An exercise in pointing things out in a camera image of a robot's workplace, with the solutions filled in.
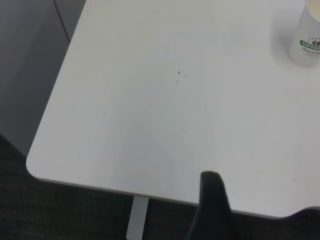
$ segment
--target dark carpet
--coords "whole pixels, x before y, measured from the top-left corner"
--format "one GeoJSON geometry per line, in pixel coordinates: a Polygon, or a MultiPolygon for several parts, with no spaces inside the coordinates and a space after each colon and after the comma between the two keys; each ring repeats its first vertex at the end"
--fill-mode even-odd
{"type": "MultiPolygon", "coordinates": [[[[0,240],[125,240],[133,197],[41,182],[0,136],[0,240]]],[[[196,207],[150,200],[144,240],[183,240],[196,207]]],[[[242,240],[319,240],[320,211],[285,219],[234,213],[242,240]]]]}

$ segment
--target table surface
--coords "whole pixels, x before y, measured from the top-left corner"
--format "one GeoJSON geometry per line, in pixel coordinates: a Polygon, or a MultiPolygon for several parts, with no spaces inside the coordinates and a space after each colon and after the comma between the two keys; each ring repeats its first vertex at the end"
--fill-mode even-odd
{"type": "Polygon", "coordinates": [[[27,169],[190,204],[201,172],[215,171],[235,211],[320,206],[320,67],[287,54],[303,8],[87,0],[27,169]]]}

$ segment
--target gray wall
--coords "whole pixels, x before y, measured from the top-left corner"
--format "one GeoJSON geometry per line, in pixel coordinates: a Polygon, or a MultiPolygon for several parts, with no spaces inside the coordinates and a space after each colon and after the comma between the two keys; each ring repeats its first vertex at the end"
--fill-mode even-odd
{"type": "Polygon", "coordinates": [[[0,134],[25,156],[68,46],[53,0],[0,1],[0,134]]]}

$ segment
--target cup logo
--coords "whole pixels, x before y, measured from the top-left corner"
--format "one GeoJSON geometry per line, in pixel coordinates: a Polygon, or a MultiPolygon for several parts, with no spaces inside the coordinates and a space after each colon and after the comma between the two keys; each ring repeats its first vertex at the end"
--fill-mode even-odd
{"type": "Polygon", "coordinates": [[[307,41],[300,40],[300,44],[307,49],[320,51],[320,37],[309,38],[307,41]]]}
{"type": "Polygon", "coordinates": [[[320,46],[320,40],[319,41],[312,41],[312,44],[319,47],[320,46]]]}

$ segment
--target white paper cup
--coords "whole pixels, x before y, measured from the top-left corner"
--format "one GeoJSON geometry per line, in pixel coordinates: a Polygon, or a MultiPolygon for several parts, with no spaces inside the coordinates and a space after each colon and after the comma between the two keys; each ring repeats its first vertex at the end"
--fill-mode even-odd
{"type": "Polygon", "coordinates": [[[306,0],[289,56],[294,63],[303,67],[318,65],[320,61],[320,0],[306,0]]]}

